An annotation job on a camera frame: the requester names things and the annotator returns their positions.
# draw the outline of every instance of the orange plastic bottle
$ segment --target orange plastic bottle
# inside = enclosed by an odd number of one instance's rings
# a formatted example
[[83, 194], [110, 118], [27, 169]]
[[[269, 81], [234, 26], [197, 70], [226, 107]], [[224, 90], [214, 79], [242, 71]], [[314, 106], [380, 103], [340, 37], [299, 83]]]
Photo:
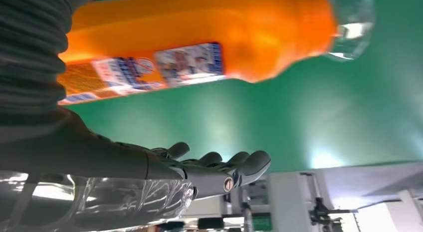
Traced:
[[62, 104], [235, 78], [259, 82], [326, 54], [329, 0], [109, 0], [73, 17]]

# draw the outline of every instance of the plastic wrap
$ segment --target plastic wrap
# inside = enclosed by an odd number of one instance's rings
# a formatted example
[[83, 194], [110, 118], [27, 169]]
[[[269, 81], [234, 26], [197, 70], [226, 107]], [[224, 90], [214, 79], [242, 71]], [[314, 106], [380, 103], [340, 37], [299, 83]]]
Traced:
[[0, 231], [127, 231], [180, 216], [193, 195], [188, 180], [0, 171]]

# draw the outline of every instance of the bottle neck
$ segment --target bottle neck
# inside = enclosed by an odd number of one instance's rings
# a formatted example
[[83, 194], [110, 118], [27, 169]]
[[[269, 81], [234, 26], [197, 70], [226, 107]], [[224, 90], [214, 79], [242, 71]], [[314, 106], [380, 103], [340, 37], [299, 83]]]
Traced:
[[329, 0], [294, 0], [298, 8], [296, 59], [319, 56], [330, 51], [337, 23]]

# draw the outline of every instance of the robotic hand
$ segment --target robotic hand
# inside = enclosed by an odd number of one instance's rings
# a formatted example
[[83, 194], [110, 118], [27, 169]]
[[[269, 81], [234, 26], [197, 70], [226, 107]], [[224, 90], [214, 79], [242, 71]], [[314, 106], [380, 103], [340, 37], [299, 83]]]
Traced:
[[14, 123], [8, 129], [19, 137], [0, 139], [0, 230], [103, 231], [170, 219], [191, 200], [257, 180], [270, 165], [264, 151], [178, 161], [185, 143], [150, 150], [94, 134], [63, 108], [48, 118]]

